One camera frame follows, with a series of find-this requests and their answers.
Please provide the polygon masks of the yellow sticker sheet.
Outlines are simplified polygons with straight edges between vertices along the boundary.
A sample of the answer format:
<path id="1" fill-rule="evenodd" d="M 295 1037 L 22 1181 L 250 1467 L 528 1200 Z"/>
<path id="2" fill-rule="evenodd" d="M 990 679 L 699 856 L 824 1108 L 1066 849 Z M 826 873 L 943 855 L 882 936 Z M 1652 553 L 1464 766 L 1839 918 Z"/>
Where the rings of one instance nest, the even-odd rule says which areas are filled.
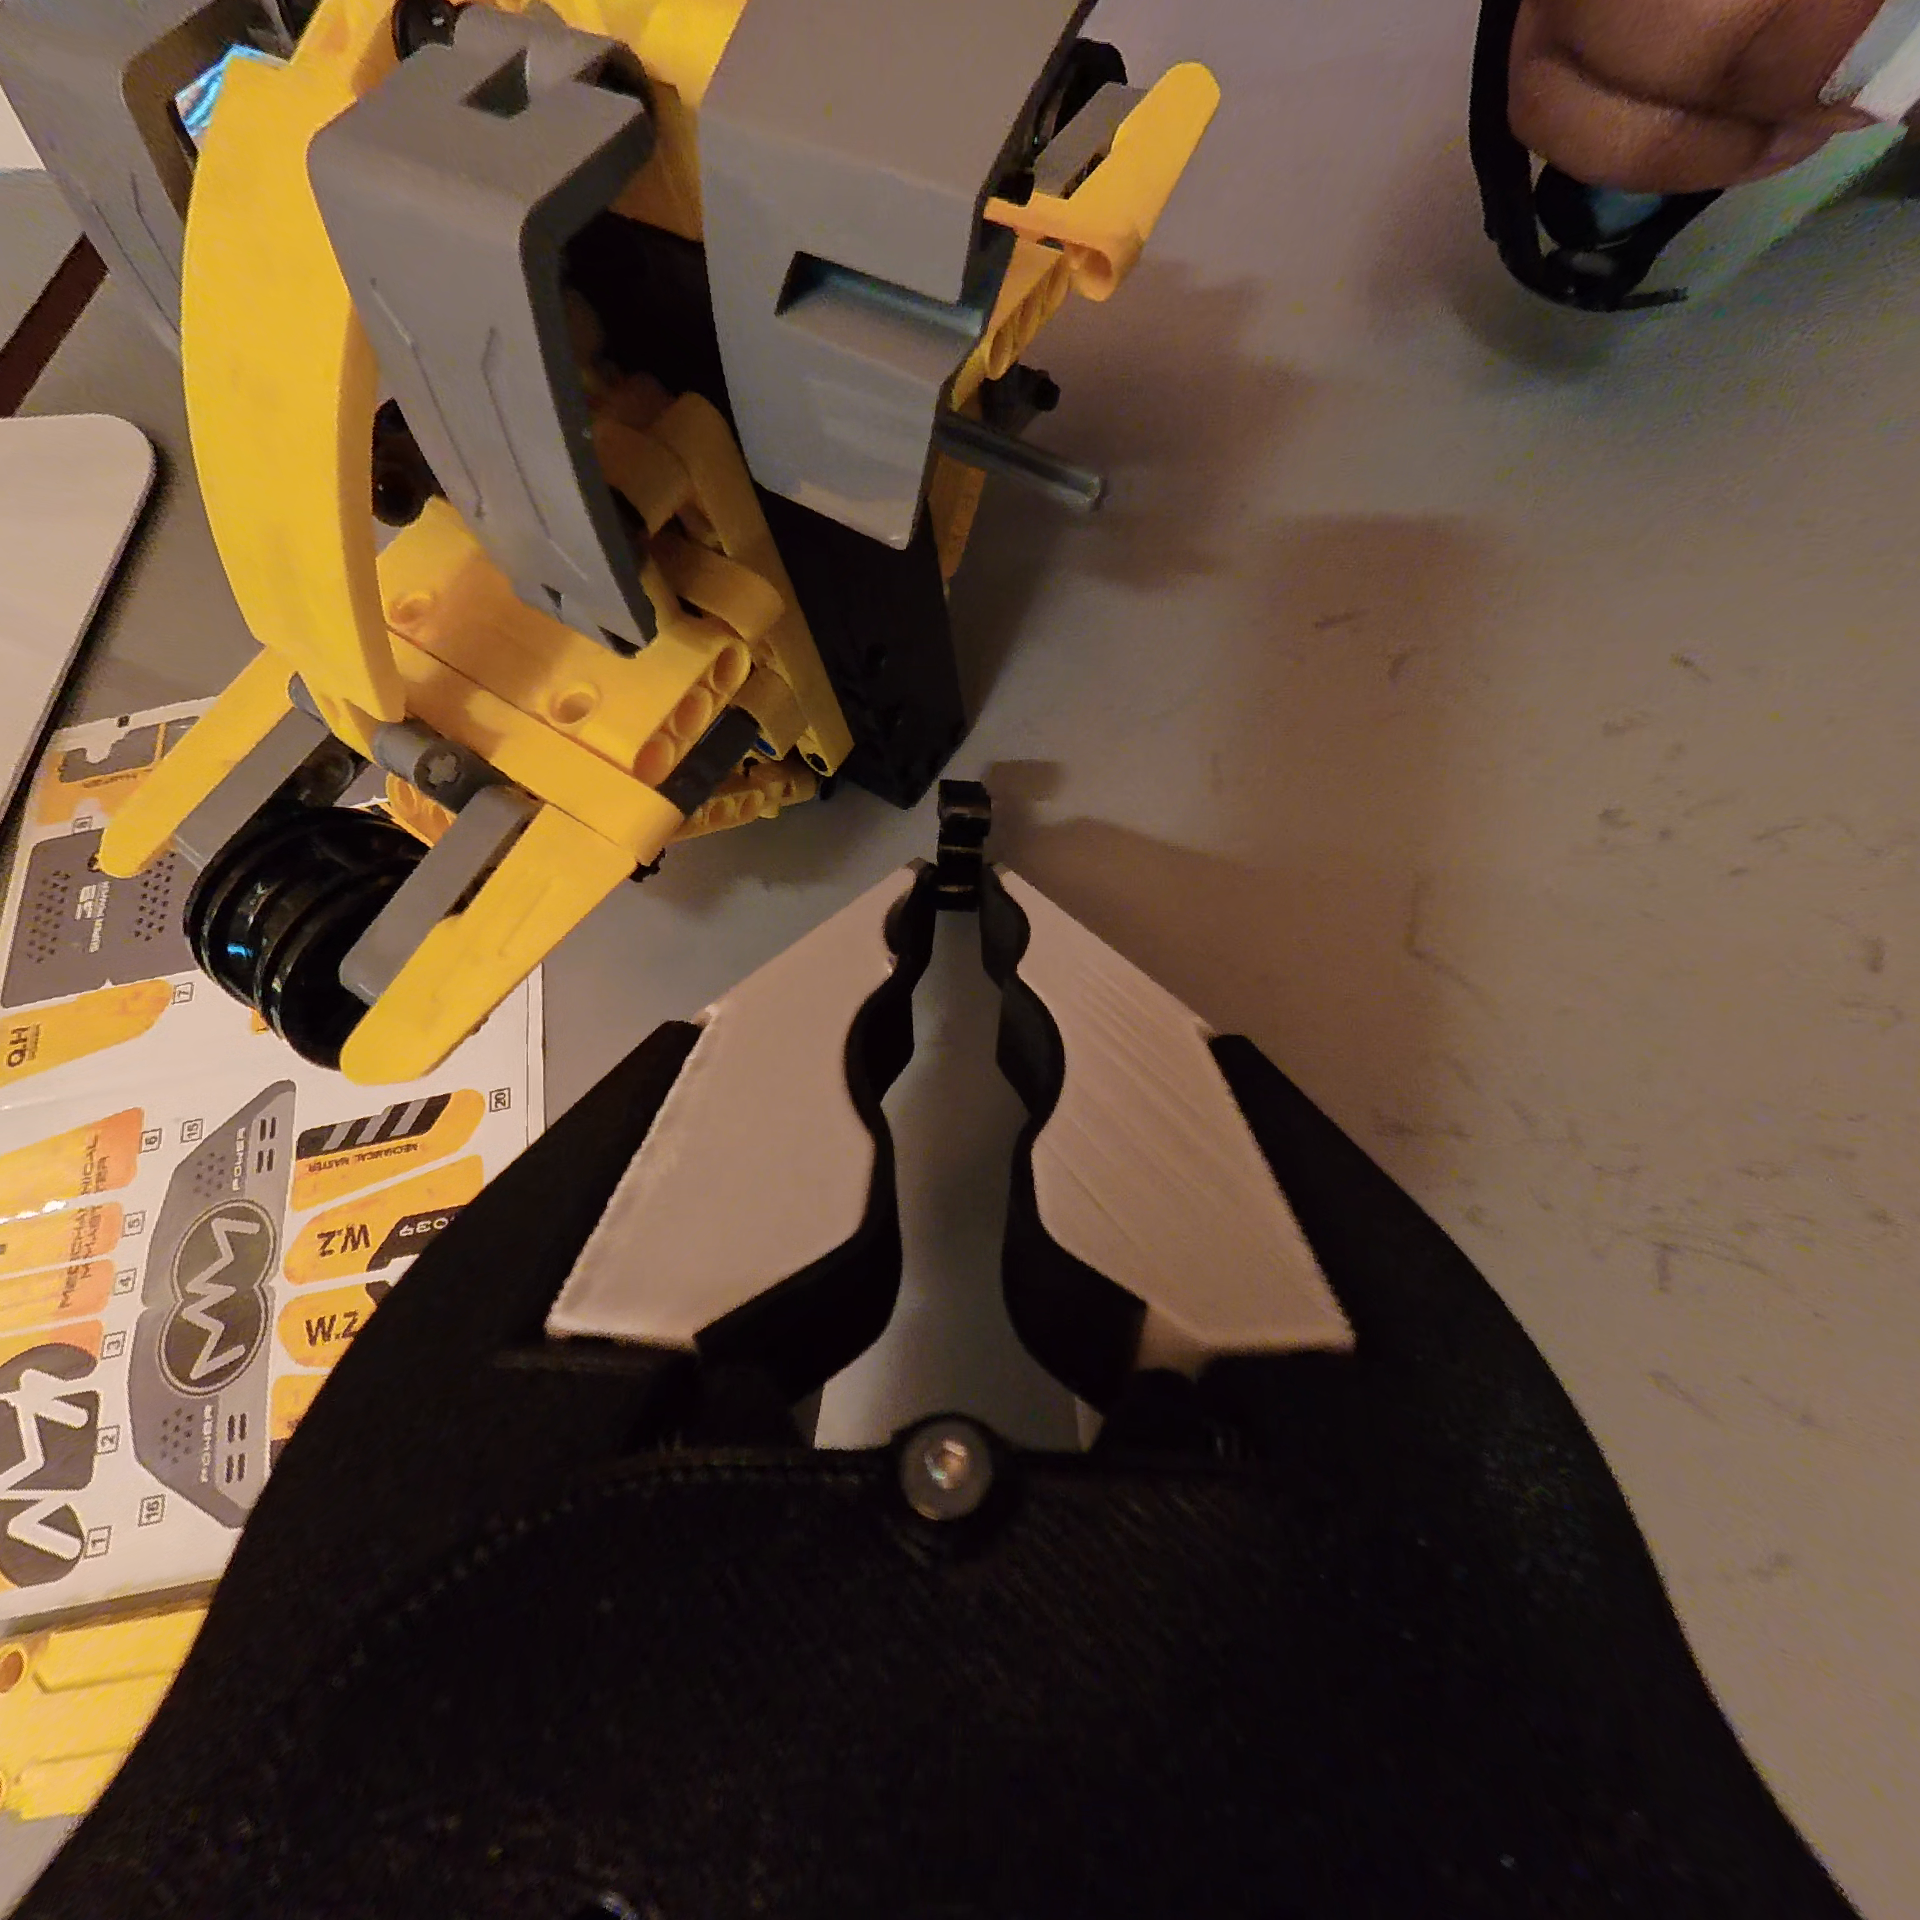
<path id="1" fill-rule="evenodd" d="M 544 1126 L 536 973 L 444 1068 L 356 1087 L 195 965 L 174 855 L 100 869 L 195 724 L 54 735 L 6 912 L 2 1625 L 204 1591 L 327 1369 Z"/>

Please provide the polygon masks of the white book stand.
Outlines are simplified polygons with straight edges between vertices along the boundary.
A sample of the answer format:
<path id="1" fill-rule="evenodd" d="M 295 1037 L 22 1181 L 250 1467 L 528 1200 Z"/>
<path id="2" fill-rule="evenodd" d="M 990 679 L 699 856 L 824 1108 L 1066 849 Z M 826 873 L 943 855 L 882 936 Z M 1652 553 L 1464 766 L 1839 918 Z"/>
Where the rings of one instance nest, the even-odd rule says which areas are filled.
<path id="1" fill-rule="evenodd" d="M 154 492 L 120 415 L 2 421 L 2 812 L 11 812 Z"/>

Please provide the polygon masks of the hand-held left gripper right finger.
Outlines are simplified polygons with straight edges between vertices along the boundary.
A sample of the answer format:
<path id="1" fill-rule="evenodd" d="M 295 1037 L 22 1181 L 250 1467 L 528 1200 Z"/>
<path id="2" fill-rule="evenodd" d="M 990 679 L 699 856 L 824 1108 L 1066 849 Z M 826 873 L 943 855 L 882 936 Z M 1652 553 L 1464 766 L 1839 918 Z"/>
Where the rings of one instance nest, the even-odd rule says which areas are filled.
<path id="1" fill-rule="evenodd" d="M 1228 1356 L 1351 1348 L 1211 1025 L 1007 869 L 984 873 L 979 931 L 1027 1110 L 1001 1291 L 1041 1365 L 1196 1377 Z"/>

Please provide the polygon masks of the person's right hand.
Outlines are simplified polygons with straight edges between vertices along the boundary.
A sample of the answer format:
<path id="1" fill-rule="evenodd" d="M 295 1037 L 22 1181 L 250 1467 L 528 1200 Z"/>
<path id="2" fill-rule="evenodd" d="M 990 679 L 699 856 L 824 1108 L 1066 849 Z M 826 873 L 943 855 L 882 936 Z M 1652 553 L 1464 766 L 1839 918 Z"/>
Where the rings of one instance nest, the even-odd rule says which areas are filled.
<path id="1" fill-rule="evenodd" d="M 1776 176 L 1866 119 L 1823 89 L 1880 1 L 1522 1 L 1516 139 L 1564 174 L 1695 193 Z"/>

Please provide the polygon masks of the dark grey axle rod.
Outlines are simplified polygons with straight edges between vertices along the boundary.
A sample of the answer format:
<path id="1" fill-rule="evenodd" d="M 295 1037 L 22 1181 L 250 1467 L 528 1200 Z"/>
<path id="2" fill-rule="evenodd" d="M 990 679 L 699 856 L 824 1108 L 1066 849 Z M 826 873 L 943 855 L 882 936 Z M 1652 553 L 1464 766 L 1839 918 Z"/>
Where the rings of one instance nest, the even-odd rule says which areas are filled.
<path id="1" fill-rule="evenodd" d="M 1017 435 L 971 415 L 943 414 L 934 427 L 934 445 L 963 465 L 1041 492 L 1071 511 L 1094 513 L 1110 494 L 1100 470 L 1030 445 Z"/>

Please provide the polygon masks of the yellow toy brick vehicle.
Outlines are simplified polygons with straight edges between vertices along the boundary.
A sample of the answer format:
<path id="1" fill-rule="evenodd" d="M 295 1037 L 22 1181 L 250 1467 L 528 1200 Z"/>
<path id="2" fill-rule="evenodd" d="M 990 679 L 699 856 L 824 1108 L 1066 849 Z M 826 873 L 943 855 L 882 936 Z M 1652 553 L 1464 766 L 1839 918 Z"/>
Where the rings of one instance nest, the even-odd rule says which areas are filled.
<path id="1" fill-rule="evenodd" d="M 968 732 L 948 585 L 1071 296 L 1218 104 L 1090 5 L 6 5 L 6 89 L 179 350 L 260 656 L 104 839 L 361 1085 L 662 853 Z"/>

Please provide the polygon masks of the flat yellow brick panel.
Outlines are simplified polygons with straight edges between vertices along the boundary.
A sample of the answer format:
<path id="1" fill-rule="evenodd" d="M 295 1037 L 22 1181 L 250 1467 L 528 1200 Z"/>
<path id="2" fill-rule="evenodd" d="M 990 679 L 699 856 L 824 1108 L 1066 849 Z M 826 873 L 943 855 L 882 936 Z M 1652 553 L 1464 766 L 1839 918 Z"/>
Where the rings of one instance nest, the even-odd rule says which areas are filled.
<path id="1" fill-rule="evenodd" d="M 2 1812 L 83 1816 L 154 1720 L 207 1613 L 207 1599 L 176 1599 L 6 1639 Z"/>

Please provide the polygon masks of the black brick connector piece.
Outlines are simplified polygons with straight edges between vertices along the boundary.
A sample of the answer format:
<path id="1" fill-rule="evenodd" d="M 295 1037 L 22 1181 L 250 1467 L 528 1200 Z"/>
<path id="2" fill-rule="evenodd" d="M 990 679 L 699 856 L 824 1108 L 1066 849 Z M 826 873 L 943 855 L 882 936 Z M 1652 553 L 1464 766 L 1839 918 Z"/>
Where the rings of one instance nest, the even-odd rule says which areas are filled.
<path id="1" fill-rule="evenodd" d="M 944 776 L 938 815 L 938 904 L 948 912 L 976 912 L 992 835 L 992 792 L 984 781 Z"/>

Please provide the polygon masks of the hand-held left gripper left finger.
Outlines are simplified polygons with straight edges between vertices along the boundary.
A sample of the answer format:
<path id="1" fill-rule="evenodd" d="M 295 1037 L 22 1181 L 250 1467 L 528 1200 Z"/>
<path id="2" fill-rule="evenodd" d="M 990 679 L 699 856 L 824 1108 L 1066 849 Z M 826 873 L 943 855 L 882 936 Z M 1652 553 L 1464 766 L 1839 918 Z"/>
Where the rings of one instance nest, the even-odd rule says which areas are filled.
<path id="1" fill-rule="evenodd" d="M 888 1329 L 903 1248 L 881 1100 L 914 1046 L 938 917 L 918 860 L 699 1014 L 548 1334 L 854 1361 Z"/>

